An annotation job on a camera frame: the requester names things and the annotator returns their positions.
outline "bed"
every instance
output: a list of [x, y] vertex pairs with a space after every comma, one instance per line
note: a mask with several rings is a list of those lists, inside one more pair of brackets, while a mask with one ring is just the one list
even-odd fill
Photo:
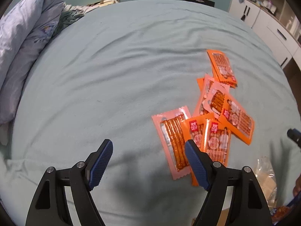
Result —
[[[268, 156], [278, 203], [292, 198], [301, 153], [287, 138], [301, 129], [297, 104], [271, 51], [241, 21], [212, 7], [139, 0], [97, 8], [61, 32], [32, 67], [12, 127], [1, 147], [0, 195], [25, 225], [36, 187], [49, 166], [84, 160], [105, 138], [114, 152], [92, 191], [107, 226], [190, 225], [206, 196], [190, 176], [172, 180], [151, 115], [200, 95], [196, 78], [212, 74], [206, 49], [226, 53], [238, 87], [230, 93], [255, 121], [250, 146], [233, 137], [228, 167], [254, 167]], [[67, 199], [74, 225], [71, 191]], [[224, 204], [230, 204], [229, 188]]]

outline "black box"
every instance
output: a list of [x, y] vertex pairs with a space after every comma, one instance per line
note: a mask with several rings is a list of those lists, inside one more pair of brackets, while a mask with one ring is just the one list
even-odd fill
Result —
[[210, 6], [210, 7], [214, 7], [214, 5], [215, 5], [215, 2], [209, 1], [209, 0], [183, 0], [183, 1], [200, 3], [200, 4]]

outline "orange snack package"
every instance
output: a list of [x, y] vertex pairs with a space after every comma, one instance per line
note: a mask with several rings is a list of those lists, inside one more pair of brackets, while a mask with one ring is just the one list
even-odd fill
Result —
[[211, 160], [219, 161], [226, 167], [228, 164], [231, 131], [215, 119], [210, 119], [206, 120], [204, 133], [201, 151], [206, 152]]
[[207, 50], [207, 54], [211, 61], [214, 79], [235, 88], [237, 86], [237, 80], [227, 56], [221, 51], [210, 49]]
[[246, 144], [252, 142], [254, 120], [220, 84], [212, 84], [203, 106]]
[[181, 122], [189, 118], [187, 106], [152, 116], [174, 180], [190, 173], [181, 129]]
[[[204, 125], [206, 125], [207, 119], [214, 119], [213, 113], [206, 115], [196, 116], [181, 122], [181, 128], [185, 142], [192, 139], [197, 147], [201, 150], [204, 143]], [[192, 172], [192, 185], [198, 186], [197, 179]]]
[[[198, 99], [198, 102], [195, 106], [195, 110], [192, 114], [193, 117], [199, 116], [199, 115], [204, 115], [204, 114], [208, 113], [208, 111], [204, 109], [203, 103], [208, 95], [209, 89], [211, 88], [212, 84], [214, 82], [216, 82], [216, 80], [213, 77], [209, 76], [208, 74], [205, 74], [205, 77], [197, 79], [197, 82], [198, 82], [199, 88], [201, 90], [201, 95]], [[224, 87], [226, 89], [227, 92], [229, 92], [229, 90], [230, 90], [229, 85], [226, 85], [223, 83], [220, 83], [220, 84], [222, 85], [222, 87]]]

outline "cabinet drawer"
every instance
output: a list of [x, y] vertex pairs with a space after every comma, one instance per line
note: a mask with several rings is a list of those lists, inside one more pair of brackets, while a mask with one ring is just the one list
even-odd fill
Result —
[[262, 34], [260, 34], [260, 38], [266, 43], [266, 45], [270, 48], [275, 57], [278, 64], [284, 68], [288, 61], [291, 60], [292, 55], [283, 45], [283, 43], [274, 35], [272, 31], [266, 28]]
[[295, 39], [280, 25], [275, 19], [271, 19], [268, 23], [268, 28], [276, 35], [276, 37], [283, 43], [287, 50], [294, 55], [298, 48]]

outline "snack package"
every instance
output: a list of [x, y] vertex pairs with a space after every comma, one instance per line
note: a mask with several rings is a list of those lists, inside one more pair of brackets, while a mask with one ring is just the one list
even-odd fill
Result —
[[[206, 152], [213, 161], [227, 166], [231, 131], [216, 121], [213, 113], [184, 120], [181, 127], [185, 142], [192, 139], [200, 151]], [[193, 172], [192, 185], [199, 185]]]
[[198, 83], [198, 86], [199, 86], [201, 92], [203, 90], [204, 80], [205, 80], [205, 77], [197, 79], [197, 83]]
[[297, 206], [297, 204], [301, 201], [301, 192], [299, 192], [295, 198], [288, 203], [287, 206], [280, 206], [277, 208], [273, 208], [270, 210], [270, 214], [272, 217], [273, 225], [277, 225], [282, 219], [286, 218]]
[[274, 169], [268, 157], [262, 156], [257, 159], [254, 174], [268, 203], [268, 207], [274, 208], [276, 206], [277, 184]]
[[227, 56], [218, 50], [208, 49], [207, 53], [211, 61], [214, 78], [219, 82], [228, 84], [235, 88], [237, 86], [237, 80], [234, 76]]
[[152, 116], [174, 180], [190, 173], [181, 129], [181, 122], [189, 118], [187, 106]]
[[[205, 74], [205, 77], [197, 79], [197, 82], [198, 82], [199, 88], [201, 90], [201, 95], [199, 97], [199, 100], [197, 102], [195, 110], [192, 114], [193, 117], [199, 116], [199, 115], [204, 115], [204, 114], [208, 113], [208, 111], [204, 109], [203, 103], [208, 95], [209, 89], [211, 88], [212, 84], [214, 82], [216, 82], [216, 80], [213, 77], [209, 76], [208, 74]], [[220, 84], [222, 85], [222, 87], [224, 87], [226, 89], [227, 92], [229, 92], [229, 90], [230, 90], [229, 85], [223, 84], [223, 83], [220, 83]]]
[[242, 141], [248, 145], [251, 143], [255, 125], [253, 119], [220, 84], [212, 84], [203, 106]]

